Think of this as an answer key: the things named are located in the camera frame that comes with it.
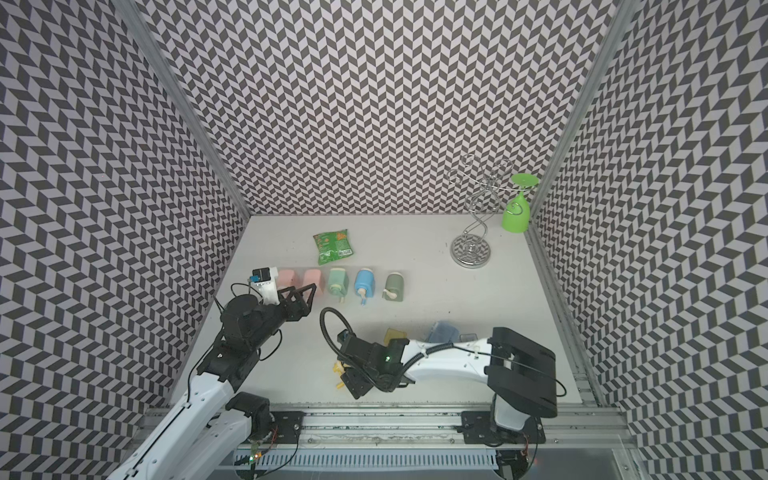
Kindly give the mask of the yellow pencil sharpener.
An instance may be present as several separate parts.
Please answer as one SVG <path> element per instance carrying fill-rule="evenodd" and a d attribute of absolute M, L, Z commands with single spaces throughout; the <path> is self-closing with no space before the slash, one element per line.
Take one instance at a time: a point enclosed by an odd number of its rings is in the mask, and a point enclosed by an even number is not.
<path fill-rule="evenodd" d="M 344 365 L 340 362 L 336 362 L 334 366 L 332 367 L 332 371 L 338 376 L 341 377 L 344 373 Z M 344 387 L 344 382 L 342 380 L 339 380 L 339 382 L 336 385 L 337 389 L 341 389 Z"/>

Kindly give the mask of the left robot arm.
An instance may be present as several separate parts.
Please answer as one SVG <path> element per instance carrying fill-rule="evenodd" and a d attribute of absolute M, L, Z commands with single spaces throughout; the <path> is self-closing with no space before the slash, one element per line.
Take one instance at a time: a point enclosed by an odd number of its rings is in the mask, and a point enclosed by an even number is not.
<path fill-rule="evenodd" d="M 277 290 L 269 281 L 232 298 L 220 312 L 222 327 L 210 350 L 187 379 L 186 393 L 109 477 L 206 479 L 239 444 L 268 435 L 274 424 L 269 400 L 240 388 L 264 343 L 284 323 L 311 313 L 316 291 L 314 283 Z"/>

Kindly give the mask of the light blue pencil sharpener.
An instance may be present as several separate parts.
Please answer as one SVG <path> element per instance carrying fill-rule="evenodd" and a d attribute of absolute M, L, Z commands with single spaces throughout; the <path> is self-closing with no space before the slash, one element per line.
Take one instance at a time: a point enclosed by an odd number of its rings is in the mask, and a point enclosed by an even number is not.
<path fill-rule="evenodd" d="M 459 330 L 447 321 L 435 322 L 427 335 L 426 342 L 433 344 L 457 343 L 460 340 Z"/>

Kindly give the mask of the yellow transparent tray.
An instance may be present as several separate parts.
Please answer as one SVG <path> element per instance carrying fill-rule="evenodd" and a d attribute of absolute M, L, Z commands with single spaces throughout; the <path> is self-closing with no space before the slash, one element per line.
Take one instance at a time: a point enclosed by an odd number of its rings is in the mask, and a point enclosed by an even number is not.
<path fill-rule="evenodd" d="M 408 335 L 406 332 L 389 328 L 385 333 L 384 344 L 388 345 L 392 340 L 407 339 L 407 338 L 408 338 Z"/>

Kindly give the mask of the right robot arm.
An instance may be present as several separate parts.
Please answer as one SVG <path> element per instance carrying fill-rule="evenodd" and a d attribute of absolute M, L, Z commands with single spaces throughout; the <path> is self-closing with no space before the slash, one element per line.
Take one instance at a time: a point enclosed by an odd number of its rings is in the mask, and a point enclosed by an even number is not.
<path fill-rule="evenodd" d="M 345 329 L 324 338 L 340 362 L 341 381 L 355 399 L 375 389 L 391 393 L 420 381 L 455 378 L 480 383 L 494 404 L 525 419 L 558 415 L 556 356 L 550 349 L 506 327 L 487 339 L 426 343 L 397 338 L 386 345 L 360 339 Z"/>

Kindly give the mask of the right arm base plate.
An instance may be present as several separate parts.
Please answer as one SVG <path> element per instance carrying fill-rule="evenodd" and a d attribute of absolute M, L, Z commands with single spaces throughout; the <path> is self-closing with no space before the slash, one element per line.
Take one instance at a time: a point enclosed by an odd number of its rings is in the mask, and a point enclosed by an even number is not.
<path fill-rule="evenodd" d="M 468 445 L 499 447 L 504 444 L 544 444 L 547 440 L 540 419 L 524 415 L 521 426 L 503 426 L 490 411 L 463 411 L 457 432 Z"/>

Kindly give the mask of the sage green pencil sharpener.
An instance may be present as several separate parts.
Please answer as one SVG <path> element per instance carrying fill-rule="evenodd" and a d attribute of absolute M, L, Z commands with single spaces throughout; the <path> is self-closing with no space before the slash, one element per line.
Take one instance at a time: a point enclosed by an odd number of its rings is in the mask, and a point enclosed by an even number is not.
<path fill-rule="evenodd" d="M 392 272 L 386 278 L 382 296 L 387 301 L 402 302 L 404 290 L 404 276 L 400 272 Z"/>

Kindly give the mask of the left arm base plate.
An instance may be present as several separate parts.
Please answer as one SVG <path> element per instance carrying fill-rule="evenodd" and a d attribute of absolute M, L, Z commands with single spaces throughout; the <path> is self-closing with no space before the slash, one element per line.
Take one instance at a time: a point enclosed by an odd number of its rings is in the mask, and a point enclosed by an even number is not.
<path fill-rule="evenodd" d="M 266 445 L 297 444 L 304 417 L 303 411 L 257 413 L 249 439 Z"/>

